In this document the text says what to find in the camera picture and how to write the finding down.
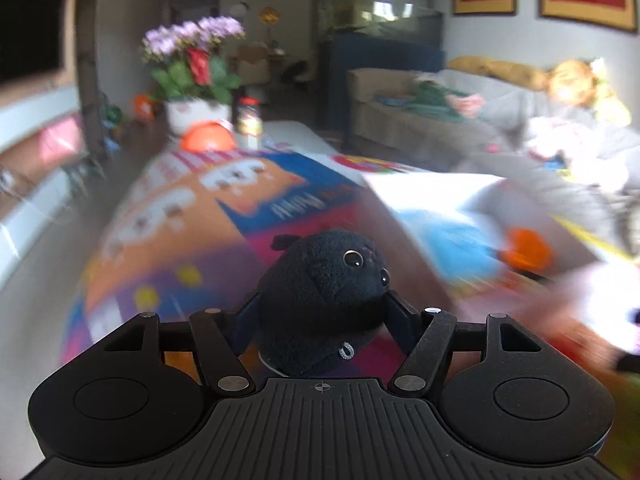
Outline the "pink cardboard box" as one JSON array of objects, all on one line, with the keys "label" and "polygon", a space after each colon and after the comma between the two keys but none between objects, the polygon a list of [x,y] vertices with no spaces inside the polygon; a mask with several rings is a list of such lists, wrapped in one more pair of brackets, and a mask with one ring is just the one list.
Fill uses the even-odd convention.
[{"label": "pink cardboard box", "polygon": [[370,237],[395,272],[436,278],[453,300],[550,286],[597,256],[533,196],[491,174],[365,174]]}]

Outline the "green clothes on sofa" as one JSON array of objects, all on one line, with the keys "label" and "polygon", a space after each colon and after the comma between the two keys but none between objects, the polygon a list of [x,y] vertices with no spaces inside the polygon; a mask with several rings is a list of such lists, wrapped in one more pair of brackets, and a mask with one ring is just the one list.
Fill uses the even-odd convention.
[{"label": "green clothes on sofa", "polygon": [[466,98],[466,93],[444,87],[436,82],[418,84],[416,94],[400,108],[405,112],[442,122],[464,122],[464,117],[449,103],[449,98]]}]

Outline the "dining chair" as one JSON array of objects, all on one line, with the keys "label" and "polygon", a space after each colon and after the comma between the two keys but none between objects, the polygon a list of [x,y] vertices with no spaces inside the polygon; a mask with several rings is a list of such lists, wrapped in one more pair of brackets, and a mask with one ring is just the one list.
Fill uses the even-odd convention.
[{"label": "dining chair", "polygon": [[269,50],[264,46],[241,44],[236,50],[235,69],[244,86],[265,86],[270,83]]}]

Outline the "round wall clock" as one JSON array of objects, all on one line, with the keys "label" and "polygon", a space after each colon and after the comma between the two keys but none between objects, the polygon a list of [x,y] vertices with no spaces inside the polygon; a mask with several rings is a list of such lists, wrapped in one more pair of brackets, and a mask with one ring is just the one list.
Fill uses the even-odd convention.
[{"label": "round wall clock", "polygon": [[250,6],[244,0],[241,0],[238,3],[235,3],[229,9],[229,15],[239,22],[242,22],[244,20],[248,12],[250,12]]}]

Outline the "orange round bowl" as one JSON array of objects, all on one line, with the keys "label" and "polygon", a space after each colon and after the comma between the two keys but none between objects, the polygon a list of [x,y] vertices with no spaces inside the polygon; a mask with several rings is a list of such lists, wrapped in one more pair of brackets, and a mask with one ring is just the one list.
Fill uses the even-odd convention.
[{"label": "orange round bowl", "polygon": [[228,152],[236,149],[236,141],[230,122],[206,120],[186,129],[180,148],[191,153]]}]

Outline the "white tv shelf unit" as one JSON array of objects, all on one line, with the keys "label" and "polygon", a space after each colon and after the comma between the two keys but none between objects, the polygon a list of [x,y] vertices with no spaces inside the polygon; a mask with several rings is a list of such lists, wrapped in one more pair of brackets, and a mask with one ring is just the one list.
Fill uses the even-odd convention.
[{"label": "white tv shelf unit", "polygon": [[80,122],[80,97],[72,84],[1,107],[1,281],[5,283],[70,199],[63,167],[39,157],[40,131],[65,117]]}]

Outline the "glass fish tank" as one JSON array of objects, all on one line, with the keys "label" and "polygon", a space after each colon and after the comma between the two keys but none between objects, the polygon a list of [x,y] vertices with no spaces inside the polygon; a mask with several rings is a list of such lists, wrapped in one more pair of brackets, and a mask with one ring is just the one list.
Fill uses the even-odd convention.
[{"label": "glass fish tank", "polygon": [[360,34],[382,39],[426,44],[440,49],[444,16],[413,3],[380,0],[324,0],[319,14],[320,36]]}]

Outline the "colourful cartoon play mat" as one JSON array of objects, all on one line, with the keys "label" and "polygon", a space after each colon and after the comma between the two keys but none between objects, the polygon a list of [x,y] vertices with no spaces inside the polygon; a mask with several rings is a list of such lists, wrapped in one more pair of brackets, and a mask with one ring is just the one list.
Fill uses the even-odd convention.
[{"label": "colourful cartoon play mat", "polygon": [[[60,479],[634,479],[638,272],[605,260],[550,286],[453,300],[395,272],[370,237],[365,174],[419,171],[288,152],[154,159],[107,228],[70,319],[62,370],[29,401]],[[280,257],[281,234],[360,234],[390,290],[457,319],[438,393],[391,393],[405,355],[383,324],[319,376],[240,356],[253,394],[213,394],[189,326],[230,311]]]}]

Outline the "yellow cushion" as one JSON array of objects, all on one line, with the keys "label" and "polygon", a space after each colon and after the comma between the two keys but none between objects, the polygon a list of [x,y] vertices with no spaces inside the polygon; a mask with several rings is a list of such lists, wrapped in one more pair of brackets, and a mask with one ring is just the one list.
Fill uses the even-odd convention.
[{"label": "yellow cushion", "polygon": [[550,79],[549,73],[541,68],[487,56],[459,56],[448,61],[446,67],[458,72],[499,79],[534,91],[546,91]]}]

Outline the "pink plush on sofa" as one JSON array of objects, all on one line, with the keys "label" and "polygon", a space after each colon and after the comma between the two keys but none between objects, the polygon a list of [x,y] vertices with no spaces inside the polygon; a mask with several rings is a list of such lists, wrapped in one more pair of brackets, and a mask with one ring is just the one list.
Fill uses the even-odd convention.
[{"label": "pink plush on sofa", "polygon": [[456,94],[446,94],[448,105],[463,118],[474,119],[480,116],[485,100],[479,94],[469,96],[457,96]]}]

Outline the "potted pink orchid plant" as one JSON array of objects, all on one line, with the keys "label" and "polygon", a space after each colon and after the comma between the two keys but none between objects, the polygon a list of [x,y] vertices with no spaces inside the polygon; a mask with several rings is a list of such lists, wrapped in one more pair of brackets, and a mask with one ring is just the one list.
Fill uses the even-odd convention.
[{"label": "potted pink orchid plant", "polygon": [[242,86],[221,55],[224,42],[244,37],[231,16],[204,16],[148,30],[142,39],[142,61],[152,66],[168,127],[183,136],[199,122],[230,124],[234,92]]}]

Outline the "glass jar red lid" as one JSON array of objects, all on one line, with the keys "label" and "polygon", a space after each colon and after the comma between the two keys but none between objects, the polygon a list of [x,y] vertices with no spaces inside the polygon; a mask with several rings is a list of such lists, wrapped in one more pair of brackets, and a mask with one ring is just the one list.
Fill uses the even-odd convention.
[{"label": "glass jar red lid", "polygon": [[262,146],[262,113],[258,99],[244,96],[238,103],[236,131],[250,150],[259,150]]}]

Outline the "pink gift bag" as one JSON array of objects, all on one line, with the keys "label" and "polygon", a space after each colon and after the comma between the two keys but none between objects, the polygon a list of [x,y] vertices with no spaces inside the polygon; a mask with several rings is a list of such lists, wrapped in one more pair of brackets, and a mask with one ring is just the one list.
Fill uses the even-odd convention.
[{"label": "pink gift bag", "polygon": [[84,150],[84,137],[76,115],[44,128],[39,135],[39,157],[46,164],[53,164],[78,155]]}]

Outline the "black plush toy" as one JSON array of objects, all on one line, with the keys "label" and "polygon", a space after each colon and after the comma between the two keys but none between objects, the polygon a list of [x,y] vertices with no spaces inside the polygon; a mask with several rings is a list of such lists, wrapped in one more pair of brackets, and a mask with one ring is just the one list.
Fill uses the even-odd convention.
[{"label": "black plush toy", "polygon": [[319,376],[352,360],[384,321],[390,272],[372,240],[345,230],[281,234],[257,285],[258,356],[284,377]]}]

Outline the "orange plastic toy piece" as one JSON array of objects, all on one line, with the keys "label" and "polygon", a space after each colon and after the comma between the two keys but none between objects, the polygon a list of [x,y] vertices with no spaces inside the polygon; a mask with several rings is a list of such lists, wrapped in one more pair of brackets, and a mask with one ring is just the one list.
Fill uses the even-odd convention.
[{"label": "orange plastic toy piece", "polygon": [[510,228],[506,244],[498,251],[499,260],[520,273],[539,274],[552,263],[553,252],[536,231]]}]

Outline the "blue white wipes pack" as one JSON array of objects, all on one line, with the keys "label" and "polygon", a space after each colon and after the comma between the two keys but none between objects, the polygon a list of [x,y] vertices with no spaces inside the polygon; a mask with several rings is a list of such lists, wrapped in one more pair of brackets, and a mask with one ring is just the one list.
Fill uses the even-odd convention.
[{"label": "blue white wipes pack", "polygon": [[504,270],[498,257],[504,238],[491,221],[422,210],[401,212],[398,221],[448,284],[491,281]]}]

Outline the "grey covered sofa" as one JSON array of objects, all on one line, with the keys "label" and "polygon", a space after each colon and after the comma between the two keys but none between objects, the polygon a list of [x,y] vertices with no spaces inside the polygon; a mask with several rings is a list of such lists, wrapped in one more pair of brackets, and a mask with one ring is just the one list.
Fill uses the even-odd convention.
[{"label": "grey covered sofa", "polygon": [[[436,82],[485,100],[480,116],[442,122],[400,108]],[[357,151],[439,172],[493,174],[549,214],[633,257],[639,253],[639,133],[588,110],[457,70],[360,68],[347,76],[349,141]]]}]

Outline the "black television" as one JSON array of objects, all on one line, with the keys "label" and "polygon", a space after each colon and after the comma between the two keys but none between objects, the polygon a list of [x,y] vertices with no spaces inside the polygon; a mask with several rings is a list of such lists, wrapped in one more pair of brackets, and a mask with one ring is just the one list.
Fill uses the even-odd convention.
[{"label": "black television", "polygon": [[1,82],[63,66],[65,0],[1,0]]}]

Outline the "yellow plush doll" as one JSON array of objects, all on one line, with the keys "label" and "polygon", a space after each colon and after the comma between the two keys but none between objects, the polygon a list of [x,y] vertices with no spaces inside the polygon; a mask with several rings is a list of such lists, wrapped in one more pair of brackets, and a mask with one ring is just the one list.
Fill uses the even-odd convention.
[{"label": "yellow plush doll", "polygon": [[603,58],[593,58],[589,62],[567,60],[558,64],[550,72],[547,91],[564,105],[589,110],[602,124],[631,125],[631,112],[614,90]]}]

